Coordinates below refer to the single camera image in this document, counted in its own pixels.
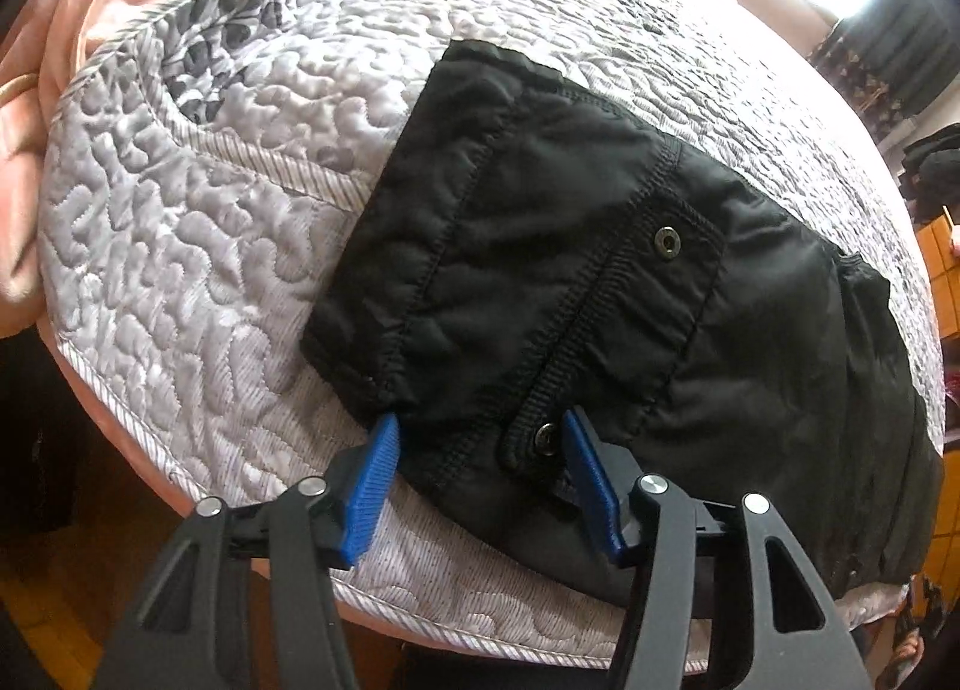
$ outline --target pink blanket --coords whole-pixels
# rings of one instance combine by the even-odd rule
[[[0,44],[0,337],[37,320],[37,189],[56,101],[97,47],[157,0],[29,0]]]

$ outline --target bed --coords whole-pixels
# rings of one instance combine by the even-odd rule
[[[731,0],[164,0],[59,102],[40,192],[41,334],[178,511],[274,498],[364,431],[299,335],[453,38],[493,41],[704,150],[891,282],[928,432],[942,366],[923,261],[856,115]],[[344,616],[482,655],[603,667],[622,612],[445,520],[404,482],[338,573]],[[850,626],[898,587],[838,602]],[[694,622],[688,669],[704,669]]]

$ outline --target black garment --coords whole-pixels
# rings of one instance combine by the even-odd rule
[[[414,487],[551,578],[625,598],[534,441],[580,404],[694,497],[771,497],[840,595],[920,568],[942,477],[888,298],[723,164],[463,41],[302,348],[359,421],[397,412]]]
[[[960,124],[949,124],[904,148],[904,199],[916,200],[914,220],[939,217],[944,205],[960,206]]]

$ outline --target blue clamp jaw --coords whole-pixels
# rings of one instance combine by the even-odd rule
[[[110,636],[92,690],[251,690],[250,560],[270,559],[284,690],[358,690],[329,569],[370,547],[400,458],[397,417],[270,503],[197,503]]]
[[[713,557],[704,690],[869,690],[853,639],[810,559],[762,495],[698,501],[563,415],[563,454],[594,546],[637,569],[607,687],[682,687],[695,561]]]

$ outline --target stitched seam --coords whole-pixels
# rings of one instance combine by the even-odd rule
[[[310,359],[316,359],[320,361],[325,368],[327,368],[331,373],[337,374],[340,378],[346,378],[352,384],[352,388],[358,393],[362,394],[365,399],[371,399],[371,397],[376,397],[371,395],[371,378],[365,376],[359,370],[357,370],[353,365],[349,364],[342,356],[333,356],[328,347],[323,343],[320,343],[319,337],[309,332],[309,326],[304,330],[304,341],[309,341],[306,343],[307,351],[304,352],[304,356],[307,361]],[[301,342],[301,349],[304,349],[304,342]]]
[[[104,399],[106,399],[107,403],[113,404],[112,406],[107,406],[107,408],[117,419],[117,422],[133,436],[133,439],[136,440],[137,444],[143,448],[143,445],[136,437],[139,434],[146,439],[150,439],[152,443],[157,444],[157,446],[160,447],[160,449],[163,450],[163,452],[167,455],[167,458],[170,460],[170,470],[167,472],[167,478],[170,478],[170,472],[175,472],[176,474],[184,477],[186,481],[194,482],[194,484],[196,484],[194,477],[173,454],[173,452],[170,451],[170,447],[166,444],[166,442],[164,442],[163,439],[156,434],[152,433],[150,426],[127,408],[127,404],[120,399],[113,388],[107,383],[107,379],[93,369],[93,366],[88,362],[80,349],[77,348],[75,343],[64,335],[61,335],[61,333],[56,330],[54,330],[54,334],[56,336],[56,344],[58,345],[59,350],[61,350],[61,353],[64,354],[66,359],[70,362],[71,367],[74,368],[80,378],[83,378],[83,375],[90,376],[89,380],[84,378],[83,381],[90,386],[94,392],[94,395],[101,403],[104,403]],[[88,371],[88,373],[80,373],[81,370]],[[123,419],[118,417],[117,413],[121,413],[121,415],[123,415]]]
[[[391,604],[390,602],[386,602],[379,598],[376,598],[370,592],[367,592],[366,590],[358,588],[353,584],[348,583],[347,581],[341,580],[340,578],[333,577],[333,581],[334,583],[337,583],[337,584],[343,585],[346,588],[349,588],[349,590],[352,591],[354,594],[357,594],[358,596],[362,596],[363,598],[372,601],[373,605],[376,606],[378,614],[383,610],[389,610],[390,612],[395,612],[395,617],[397,617],[398,620],[405,621],[404,622],[405,625],[410,622],[416,622],[419,624],[430,626],[431,631],[432,629],[437,629],[438,634],[434,634],[433,632],[429,634],[431,637],[435,638],[435,640],[443,640],[448,643],[455,643],[451,641],[451,639],[448,636],[448,634],[455,634],[457,636],[462,636],[462,638],[464,639],[469,639],[470,641],[490,642],[491,644],[503,646],[503,647],[509,648],[510,650],[517,650],[519,653],[528,653],[528,655],[549,655],[551,658],[574,658],[576,660],[590,661],[590,664],[596,667],[605,667],[610,662],[609,658],[597,658],[596,656],[592,656],[592,655],[575,655],[574,653],[565,653],[565,652],[561,652],[560,650],[550,650],[544,647],[530,647],[525,645],[519,646],[515,643],[507,641],[504,638],[501,638],[498,636],[472,634],[470,631],[466,631],[463,628],[456,628],[456,626],[437,623],[422,614],[411,614],[411,612],[404,610],[403,608],[400,608],[395,604]],[[534,628],[536,630],[536,633],[539,636],[550,639],[552,641],[558,640],[555,638],[555,636],[544,634],[542,631],[536,628],[536,625],[534,625]],[[615,643],[616,642],[614,642],[611,639],[604,639],[603,641],[596,642],[592,648],[594,650],[597,650],[604,647],[613,647]]]
[[[445,456],[445,461],[443,462],[443,479],[438,482],[438,487],[446,487],[459,475],[459,472],[476,449],[480,439],[482,439],[485,429],[491,424],[499,424],[496,421],[496,415],[502,412],[502,406],[511,405],[512,400],[515,399],[518,394],[522,394],[524,390],[533,392],[536,390],[538,381],[544,378],[542,374],[550,368],[550,361],[552,359],[549,354],[550,350],[560,345],[558,340],[563,340],[563,331],[569,330],[577,323],[577,317],[582,311],[584,303],[589,301],[589,289],[602,275],[604,263],[608,260],[611,251],[616,248],[616,243],[619,241],[619,234],[629,226],[629,222],[635,215],[635,210],[637,210],[642,199],[649,193],[649,190],[651,190],[662,177],[669,174],[677,164],[680,156],[680,142],[675,137],[666,135],[663,137],[664,143],[661,145],[661,150],[659,150],[659,154],[654,162],[653,171],[646,180],[646,183],[632,195],[632,198],[628,202],[628,210],[624,212],[623,215],[624,223],[621,224],[608,239],[605,239],[603,244],[598,246],[594,254],[589,258],[589,264],[581,271],[581,276],[578,277],[575,286],[570,289],[565,295],[565,298],[560,300],[560,308],[558,308],[558,311],[553,317],[555,319],[554,323],[545,328],[541,335],[534,334],[534,340],[531,342],[529,354],[527,355],[528,365],[522,369],[517,378],[512,380],[512,388],[510,385],[507,385],[507,388],[505,388],[506,394],[503,394],[504,389],[491,390],[486,396],[486,400],[483,400],[477,420],[475,420],[470,429],[461,436],[460,443],[454,446]],[[531,372],[535,370],[538,364],[541,364],[539,366],[539,374]],[[533,386],[527,388],[526,385],[530,383]],[[525,405],[529,400],[530,397],[528,395],[527,399],[523,401],[523,404]],[[517,428],[516,421],[512,422],[510,428],[505,431],[500,444],[498,444],[500,453],[506,455],[506,463],[510,467],[517,466],[518,461],[523,457],[524,440],[525,434],[521,433],[520,429]]]
[[[510,104],[509,110],[502,116],[500,123],[496,124],[493,130],[488,131],[486,135],[482,137],[483,145],[474,160],[473,169],[470,171],[469,176],[467,176],[464,189],[457,199],[453,209],[453,215],[448,220],[438,239],[431,246],[433,257],[429,265],[427,265],[426,272],[421,276],[421,279],[416,285],[414,296],[411,298],[410,305],[403,315],[400,334],[395,341],[392,342],[392,345],[385,347],[381,359],[382,365],[380,373],[377,375],[377,388],[381,393],[381,402],[383,405],[389,405],[395,398],[394,386],[397,379],[402,375],[403,349],[410,337],[413,318],[416,313],[424,307],[427,289],[429,289],[440,264],[443,263],[443,257],[450,246],[450,242],[453,241],[453,236],[457,231],[457,225],[459,225],[462,220],[467,205],[480,182],[480,177],[493,161],[493,158],[496,156],[496,150],[501,142],[507,140],[517,127],[517,111],[520,109],[520,102],[524,99],[524,95],[525,92],[521,91],[517,98]]]
[[[839,251],[839,249],[837,249],[836,246],[831,244],[829,241],[826,241],[826,246],[827,248],[835,249],[837,252]],[[848,278],[841,274],[839,268],[859,268],[866,270],[867,273],[869,273],[871,280],[886,280],[880,276],[880,273],[875,271],[875,268],[872,268],[865,260],[863,260],[859,254],[840,253],[839,255],[832,256],[835,260],[836,267],[838,268],[835,271],[835,277],[837,279],[838,292],[840,292],[842,298],[847,292],[854,292],[854,290],[848,284]],[[890,318],[890,322],[894,327],[896,327],[896,322],[892,318]],[[905,349],[902,348],[904,344],[899,339],[899,332],[894,332],[894,335],[896,335],[896,345],[899,346],[899,352],[905,356]],[[883,350],[879,353],[875,352],[875,355],[878,356],[882,361],[886,361],[888,356],[896,356],[896,352]],[[916,411],[921,410],[923,412],[923,421],[920,421],[919,423],[914,421],[914,426],[911,428],[909,444],[904,454],[904,464],[901,466],[901,469],[898,472],[899,483],[898,487],[896,488],[896,500],[894,501],[894,506],[889,515],[887,525],[881,532],[877,532],[874,535],[871,535],[868,530],[858,530],[853,535],[847,535],[846,540],[843,541],[842,550],[838,552],[838,555],[841,554],[842,556],[838,556],[838,559],[835,561],[832,568],[832,585],[830,585],[832,592],[839,592],[842,594],[846,590],[848,585],[848,573],[850,573],[850,570],[856,570],[851,569],[851,559],[854,557],[859,560],[861,556],[864,556],[864,554],[867,554],[867,556],[875,556],[875,559],[877,560],[877,565],[875,566],[878,572],[877,578],[880,578],[881,580],[889,580],[896,575],[897,571],[904,570],[901,569],[901,564],[904,560],[904,555],[909,551],[911,546],[910,539],[913,537],[912,535],[907,535],[906,539],[902,542],[904,546],[902,546],[895,562],[889,561],[887,557],[891,556],[892,549],[894,549],[892,546],[894,533],[897,530],[911,530],[911,527],[909,526],[904,527],[904,523],[901,519],[902,511],[899,508],[899,504],[901,503],[902,498],[904,498],[904,494],[907,492],[911,465],[917,464],[917,454],[919,448],[918,440],[926,440],[926,442],[930,443],[929,436],[926,433],[926,425],[928,422],[926,421],[925,416],[925,401],[922,397],[920,397],[920,394],[912,385],[910,391],[914,396],[914,420],[916,420]],[[892,443],[894,443],[893,439],[886,439],[885,442],[874,439],[874,444],[872,444],[871,448],[871,454],[880,454],[884,448],[889,453],[889,447]],[[855,508],[853,513],[857,513],[859,511],[859,515],[861,517],[871,513],[875,506],[875,498],[877,498],[877,482],[875,481],[875,476],[871,476],[866,482],[863,482],[861,489],[857,492],[853,492],[853,498],[858,501],[859,505],[859,508]],[[913,525],[912,530],[915,530],[917,527],[917,525]],[[847,532],[846,524],[843,523],[842,520],[834,521],[832,529],[829,532],[829,538],[832,540],[832,544],[834,546],[840,544],[841,541],[838,537],[840,536],[842,538]],[[904,578],[908,577],[910,573],[912,572],[907,570],[904,574]]]
[[[602,97],[600,94],[594,94],[590,89],[585,89],[579,84],[573,83],[568,80],[568,78],[563,77],[558,70],[554,70],[554,68],[538,70],[534,67],[534,65],[536,65],[535,62],[518,54],[518,52],[513,52],[518,55],[518,58],[494,56],[490,51],[484,51],[481,47],[477,46],[477,44],[484,43],[485,41],[469,42],[471,43],[469,46],[460,45],[457,58],[469,56],[474,61],[479,60],[481,63],[490,65],[491,67],[506,70],[507,73],[514,75],[517,80],[520,80],[520,83],[523,84],[525,89],[535,89],[542,94],[558,94],[560,97],[564,97],[572,102],[584,102],[593,105],[604,113],[609,113],[611,116],[626,118],[633,126],[637,126],[640,129],[653,130],[666,140],[677,140],[674,136],[656,129],[653,124],[640,118],[636,113],[623,105],[606,97]]]
[[[664,395],[666,394],[667,390],[669,390],[670,383],[673,382],[675,375],[677,375],[677,371],[680,370],[680,366],[688,359],[690,353],[690,343],[693,341],[693,337],[697,335],[697,331],[700,330],[700,323],[703,320],[704,313],[707,311],[707,306],[709,306],[710,300],[712,300],[714,294],[716,294],[717,278],[720,275],[720,268],[723,266],[723,259],[726,253],[727,246],[726,244],[723,244],[723,248],[717,255],[716,267],[713,269],[713,275],[712,278],[710,278],[709,284],[707,285],[707,291],[704,292],[704,299],[700,303],[697,314],[693,319],[693,324],[690,325],[690,331],[686,336],[686,340],[683,342],[683,345],[680,346],[678,355],[674,359],[673,367],[670,369],[669,373],[667,373],[664,383],[659,387],[658,390],[656,390],[656,393],[651,396],[650,402],[643,407],[640,417],[637,418],[634,426],[632,426],[630,429],[629,434],[631,439],[635,439],[640,434],[643,424],[645,424],[656,405],[658,405],[659,402],[664,399]]]
[[[149,79],[145,84],[143,75],[144,70],[142,70],[143,60],[136,54],[136,49],[138,44],[141,44],[142,41],[145,41],[150,37],[155,38],[157,36],[155,34],[157,22],[160,22],[161,20],[165,19],[165,17],[168,17],[172,12],[175,12],[179,7],[189,4],[192,1],[193,0],[161,0],[157,4],[152,5],[152,7],[145,9],[139,17],[131,20],[127,25],[121,28],[112,41],[102,44],[102,46],[100,46],[99,49],[97,49],[94,54],[88,60],[86,60],[85,64],[79,70],[77,70],[73,81],[71,81],[71,83],[61,94],[61,100],[59,101],[61,103],[58,104],[56,113],[54,113],[54,118],[51,119],[48,132],[52,132],[54,125],[61,119],[61,104],[66,102],[68,99],[74,100],[82,97],[90,84],[96,79],[97,73],[102,70],[102,59],[106,59],[109,57],[109,55],[120,52],[125,44],[131,43],[133,46],[131,48],[131,55],[133,55],[133,58],[136,59],[136,75],[140,84],[140,92],[143,94],[144,102],[146,102],[149,106],[155,123],[157,123],[158,126],[163,127],[167,133],[167,136],[170,137],[170,140],[174,143],[174,145],[179,148],[188,148],[200,156],[208,156],[216,161],[220,161],[223,164],[227,164],[228,166],[238,167],[239,169],[255,173],[256,175],[265,175],[272,181],[272,183],[280,185],[282,188],[291,188],[291,190],[294,190],[297,193],[305,193],[304,190],[297,188],[295,185],[283,183],[280,178],[277,178],[276,172],[264,173],[259,169],[255,169],[254,167],[237,164],[237,162],[231,157],[222,156],[219,153],[214,153],[205,148],[200,148],[197,145],[194,145],[196,140],[214,140],[216,133],[210,132],[209,130],[198,129],[197,126],[195,126],[193,123],[190,123],[176,107],[173,110],[184,120],[184,124],[168,121],[168,119],[161,116],[161,114],[158,112],[157,103],[152,101],[152,97],[150,97],[149,94],[149,89],[151,88]],[[160,86],[160,89],[162,89],[162,92],[166,92],[165,87]],[[177,132],[181,131],[185,132],[185,134],[178,136]],[[280,155],[275,151],[270,149],[260,149],[259,147],[251,145],[248,142],[243,142],[243,140],[237,140],[237,143],[247,147],[248,150],[257,149],[264,155],[269,156],[272,164],[280,164],[281,166],[288,164],[286,161],[287,157]],[[320,169],[320,171],[323,171],[324,173],[331,172],[326,167],[319,166],[315,163],[309,163],[309,166]],[[343,181],[349,185],[354,185],[354,187],[357,187],[357,193],[359,193],[361,198],[368,195],[368,190],[365,188],[366,185],[358,182],[352,178],[352,176],[344,175]],[[340,210],[344,210],[345,212],[351,212],[352,214],[359,212],[358,210],[352,210],[349,207],[344,207],[344,205],[338,203],[338,201],[334,199],[329,199],[326,195],[322,195],[320,199],[323,199],[323,201],[328,202],[330,205],[333,205]]]
[[[158,40],[157,35],[152,33],[152,27],[140,39],[142,44],[146,44],[150,40]],[[328,167],[316,164],[313,161],[296,160],[281,152],[263,148],[246,140],[240,140],[238,137],[232,137],[228,133],[200,129],[176,108],[173,99],[170,97],[170,92],[165,85],[160,82],[160,71],[157,70],[156,78],[149,75],[145,77],[144,67],[147,67],[147,64],[141,63],[139,54],[135,53],[133,56],[137,60],[134,70],[136,71],[135,75],[139,82],[141,94],[143,94],[143,101],[150,110],[155,123],[167,131],[174,145],[179,148],[187,148],[199,156],[210,157],[210,159],[214,161],[235,167],[243,172],[252,173],[258,177],[266,177],[280,188],[286,188],[299,194],[314,196],[316,199],[322,200],[335,207],[338,211],[343,211],[346,214],[356,215],[363,210],[363,202],[365,202],[368,195],[370,195],[370,191],[366,184],[353,178],[352,174],[338,173]],[[248,155],[248,164],[237,161],[236,156],[230,156],[231,154],[235,155],[238,153],[246,153]],[[258,163],[256,157],[261,158],[263,163]],[[304,174],[296,167],[298,164],[306,164],[309,169],[319,171],[320,177],[325,179],[325,182],[331,187],[330,193],[323,193],[323,190],[317,190],[316,194],[311,193],[307,188],[308,184],[302,180]],[[294,167],[296,175],[301,176],[301,183],[295,182],[291,166]],[[282,170],[285,170],[289,180],[282,177]],[[338,185],[351,188],[354,195],[359,198],[360,204],[355,204],[353,200],[344,202],[343,200],[336,199],[337,194],[332,187],[337,187]]]
[[[661,176],[666,174],[669,169],[675,169],[680,161],[680,151],[677,145],[669,145],[669,154],[672,155],[668,164],[659,167],[653,176],[652,183],[661,180]],[[650,227],[650,222],[654,220],[651,212],[647,210],[642,203],[646,202],[651,195],[651,190],[645,190],[642,196],[635,200],[635,206],[632,209],[629,220],[625,223],[617,235],[616,243],[608,252],[605,264],[597,278],[589,288],[584,302],[579,307],[576,316],[568,326],[568,333],[557,343],[554,353],[550,356],[549,362],[544,366],[541,375],[536,383],[531,387],[527,399],[524,400],[517,417],[512,421],[510,429],[507,430],[505,439],[505,453],[508,455],[510,465],[520,465],[522,460],[527,457],[526,443],[527,427],[532,418],[543,412],[545,408],[553,402],[570,380],[581,368],[579,361],[579,352],[587,341],[590,331],[594,325],[604,317],[608,311],[610,303],[613,301],[616,289],[622,287],[625,282],[630,281],[635,274],[634,255],[637,252],[637,240],[635,239],[635,229],[646,232]]]

